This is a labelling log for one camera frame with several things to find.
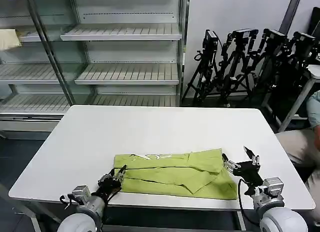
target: person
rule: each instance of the person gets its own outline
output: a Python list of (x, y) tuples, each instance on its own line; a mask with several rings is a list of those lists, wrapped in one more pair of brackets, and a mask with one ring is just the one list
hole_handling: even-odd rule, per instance
[(311, 95), (306, 108), (311, 129), (286, 131), (276, 136), (294, 166), (315, 167), (305, 185), (315, 201), (310, 218), (320, 226), (320, 91)]

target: white table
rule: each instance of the white table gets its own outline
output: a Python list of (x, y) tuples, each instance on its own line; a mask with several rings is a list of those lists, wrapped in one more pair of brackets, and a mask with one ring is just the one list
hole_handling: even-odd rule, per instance
[[(72, 106), (33, 157), (9, 196), (59, 202), (62, 194), (97, 180), (113, 167), (116, 154), (166, 154), (222, 148), (235, 162), (248, 160), (243, 146), (260, 155), (262, 178), (284, 182), (286, 207), (315, 203), (276, 136), (256, 109)], [(253, 202), (243, 195), (243, 207)], [(237, 200), (119, 193), (110, 205), (239, 210)]]

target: person's arm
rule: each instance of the person's arm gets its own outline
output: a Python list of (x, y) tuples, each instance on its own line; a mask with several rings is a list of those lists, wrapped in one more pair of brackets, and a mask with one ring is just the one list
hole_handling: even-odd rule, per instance
[(315, 92), (306, 104), (309, 122), (315, 133), (314, 144), (320, 150), (320, 91)]

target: beige cloth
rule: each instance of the beige cloth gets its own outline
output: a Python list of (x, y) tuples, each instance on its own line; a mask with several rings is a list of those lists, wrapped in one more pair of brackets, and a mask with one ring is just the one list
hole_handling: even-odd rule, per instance
[(15, 29), (0, 29), (0, 51), (21, 47)]
[(315, 134), (311, 129), (304, 129), (282, 132), (276, 136), (295, 166), (316, 166), (305, 185), (315, 201), (315, 209), (309, 214), (320, 226), (320, 151), (314, 145)]

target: refrigerated display case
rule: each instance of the refrigerated display case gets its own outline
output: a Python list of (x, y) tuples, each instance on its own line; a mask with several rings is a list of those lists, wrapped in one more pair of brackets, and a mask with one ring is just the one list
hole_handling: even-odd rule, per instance
[(178, 106), (184, 0), (71, 0), (78, 24), (61, 35), (82, 41), (88, 66), (75, 83), (91, 104)]
[[(0, 29), (15, 29), (21, 41), (21, 47), (0, 51), (0, 86), (11, 91), (0, 103), (1, 121), (59, 121), (70, 105), (85, 104), (93, 94), (74, 83), (86, 67), (84, 51), (77, 42), (60, 38), (76, 24), (70, 0), (33, 2), (38, 17), (28, 0), (0, 0)], [(58, 68), (34, 19), (44, 26)]]
[(178, 106), (187, 0), (0, 0), (0, 115), (61, 118), (73, 104)]

